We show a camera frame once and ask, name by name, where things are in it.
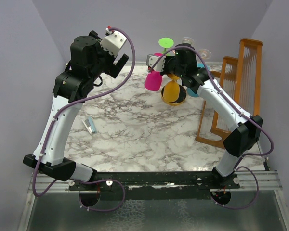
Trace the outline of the green plastic goblet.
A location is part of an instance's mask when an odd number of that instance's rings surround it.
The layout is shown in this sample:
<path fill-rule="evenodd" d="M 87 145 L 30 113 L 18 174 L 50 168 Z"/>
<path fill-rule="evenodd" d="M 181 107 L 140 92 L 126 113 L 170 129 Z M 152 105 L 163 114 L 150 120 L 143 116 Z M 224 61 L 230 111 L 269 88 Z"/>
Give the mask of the green plastic goblet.
<path fill-rule="evenodd" d="M 161 46 L 163 48 L 163 51 L 161 52 L 161 54 L 163 54 L 168 49 L 173 47 L 174 41 L 173 41 L 173 39 L 171 39 L 169 37 L 163 37 L 163 38 L 159 39 L 158 44 L 159 44 L 159 46 Z"/>

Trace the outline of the orange plastic goblet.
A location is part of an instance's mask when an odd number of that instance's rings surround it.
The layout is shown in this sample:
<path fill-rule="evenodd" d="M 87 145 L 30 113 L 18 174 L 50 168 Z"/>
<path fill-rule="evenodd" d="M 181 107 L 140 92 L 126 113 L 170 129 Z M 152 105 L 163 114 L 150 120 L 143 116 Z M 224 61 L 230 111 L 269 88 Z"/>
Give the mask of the orange plastic goblet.
<path fill-rule="evenodd" d="M 167 77 L 171 80 L 164 86 L 163 98 L 172 103 L 177 101 L 180 95 L 180 85 L 177 82 L 179 77 L 173 74 L 167 74 Z"/>

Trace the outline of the pink plastic goblet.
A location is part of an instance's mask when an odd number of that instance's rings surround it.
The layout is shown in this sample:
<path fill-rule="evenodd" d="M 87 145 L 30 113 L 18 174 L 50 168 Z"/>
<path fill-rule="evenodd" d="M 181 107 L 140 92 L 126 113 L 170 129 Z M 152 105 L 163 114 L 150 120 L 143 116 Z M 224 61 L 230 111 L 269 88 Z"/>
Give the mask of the pink plastic goblet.
<path fill-rule="evenodd" d="M 150 91 L 158 91 L 162 83 L 162 76 L 160 72 L 150 72 L 148 73 L 144 87 Z"/>

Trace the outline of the blue plastic goblet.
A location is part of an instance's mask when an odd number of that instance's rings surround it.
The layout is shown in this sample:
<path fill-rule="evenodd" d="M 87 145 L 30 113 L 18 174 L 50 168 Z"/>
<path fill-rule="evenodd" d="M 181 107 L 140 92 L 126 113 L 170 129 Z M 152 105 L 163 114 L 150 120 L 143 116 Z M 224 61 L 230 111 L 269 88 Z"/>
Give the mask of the blue plastic goblet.
<path fill-rule="evenodd" d="M 205 69 L 204 64 L 197 64 L 198 70 L 196 72 L 196 84 L 192 88 L 186 88 L 187 94 L 191 97 L 198 97 L 197 94 L 198 88 L 204 84 L 206 80 L 209 79 L 207 70 Z"/>

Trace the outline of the clear tall wine glass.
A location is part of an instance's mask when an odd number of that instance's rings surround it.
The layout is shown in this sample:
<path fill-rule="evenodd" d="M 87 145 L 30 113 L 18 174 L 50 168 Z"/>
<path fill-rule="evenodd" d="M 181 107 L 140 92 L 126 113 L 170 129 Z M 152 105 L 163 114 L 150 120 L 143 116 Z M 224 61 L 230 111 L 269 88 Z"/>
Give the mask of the clear tall wine glass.
<path fill-rule="evenodd" d="M 202 59 L 209 59 L 212 56 L 211 52 L 207 49 L 200 49 L 198 53 Z"/>

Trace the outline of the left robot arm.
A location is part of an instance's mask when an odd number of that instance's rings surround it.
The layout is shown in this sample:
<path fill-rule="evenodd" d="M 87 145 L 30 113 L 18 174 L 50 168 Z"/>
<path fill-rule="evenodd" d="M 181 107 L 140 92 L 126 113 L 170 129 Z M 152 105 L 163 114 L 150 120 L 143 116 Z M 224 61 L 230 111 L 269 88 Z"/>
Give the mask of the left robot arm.
<path fill-rule="evenodd" d="M 70 46 L 71 59 L 64 72 L 55 79 L 51 112 L 40 140 L 23 163 L 57 180 L 79 180 L 86 190 L 96 186 L 95 170 L 64 157 L 69 132 L 83 105 L 83 99 L 96 86 L 102 73 L 116 78 L 129 57 L 116 57 L 127 37 L 117 30 L 106 29 L 100 38 L 95 31 L 79 36 Z"/>

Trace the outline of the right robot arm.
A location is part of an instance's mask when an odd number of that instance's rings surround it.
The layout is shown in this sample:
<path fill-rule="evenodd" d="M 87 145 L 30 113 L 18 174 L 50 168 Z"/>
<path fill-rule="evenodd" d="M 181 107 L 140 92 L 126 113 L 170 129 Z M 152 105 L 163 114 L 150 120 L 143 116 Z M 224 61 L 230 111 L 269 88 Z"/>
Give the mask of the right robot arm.
<path fill-rule="evenodd" d="M 180 44 L 172 50 L 175 52 L 173 56 L 166 52 L 161 56 L 161 72 L 179 77 L 193 93 L 210 103 L 231 131 L 223 142 L 225 152 L 213 168 L 211 177 L 216 188 L 223 188 L 228 184 L 243 154 L 259 140 L 263 120 L 259 115 L 253 116 L 239 106 L 222 89 L 207 65 L 198 68 L 197 60 L 202 61 L 203 58 L 192 46 Z"/>

